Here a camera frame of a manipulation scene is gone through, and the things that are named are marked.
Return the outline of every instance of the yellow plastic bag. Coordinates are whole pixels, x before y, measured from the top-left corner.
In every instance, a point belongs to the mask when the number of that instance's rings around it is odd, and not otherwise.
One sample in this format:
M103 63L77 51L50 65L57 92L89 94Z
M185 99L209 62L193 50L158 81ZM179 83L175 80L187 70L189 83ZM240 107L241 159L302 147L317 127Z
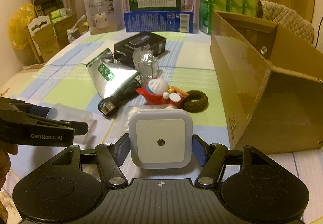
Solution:
M36 18L35 7L26 3L16 11L9 20L8 32L12 47L22 50L28 44L25 27Z

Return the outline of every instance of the toy figurine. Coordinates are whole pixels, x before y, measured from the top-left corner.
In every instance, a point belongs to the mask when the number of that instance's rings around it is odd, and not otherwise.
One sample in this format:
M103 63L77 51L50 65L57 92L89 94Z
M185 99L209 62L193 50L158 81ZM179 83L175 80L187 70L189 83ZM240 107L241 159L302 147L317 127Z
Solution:
M172 104L176 107L184 101L188 94L177 87L169 87L162 78L149 81L137 92L142 95L149 105Z

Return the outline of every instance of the blue box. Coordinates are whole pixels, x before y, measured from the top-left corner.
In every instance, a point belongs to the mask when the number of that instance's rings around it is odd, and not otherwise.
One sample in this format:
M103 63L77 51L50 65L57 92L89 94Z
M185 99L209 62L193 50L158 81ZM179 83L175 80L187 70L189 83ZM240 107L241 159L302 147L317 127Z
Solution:
M123 14L127 32L193 33L193 6L184 5L181 11L135 11Z

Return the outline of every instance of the human hand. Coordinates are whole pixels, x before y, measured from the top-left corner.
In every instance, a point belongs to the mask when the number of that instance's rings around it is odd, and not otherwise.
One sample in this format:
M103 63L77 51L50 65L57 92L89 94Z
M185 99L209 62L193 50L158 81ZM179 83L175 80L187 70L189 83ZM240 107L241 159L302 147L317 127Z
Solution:
M8 153L16 155L18 153L18 146L0 141L0 188L3 187L11 166Z

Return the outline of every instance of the white crosshair mark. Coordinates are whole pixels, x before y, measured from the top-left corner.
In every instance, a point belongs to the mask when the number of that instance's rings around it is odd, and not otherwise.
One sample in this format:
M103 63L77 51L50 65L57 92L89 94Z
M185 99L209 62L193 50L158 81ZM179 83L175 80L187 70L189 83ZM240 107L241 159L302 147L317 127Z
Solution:
M156 185L159 185L160 187L163 187L164 185L167 185L167 184L165 182L160 181Z

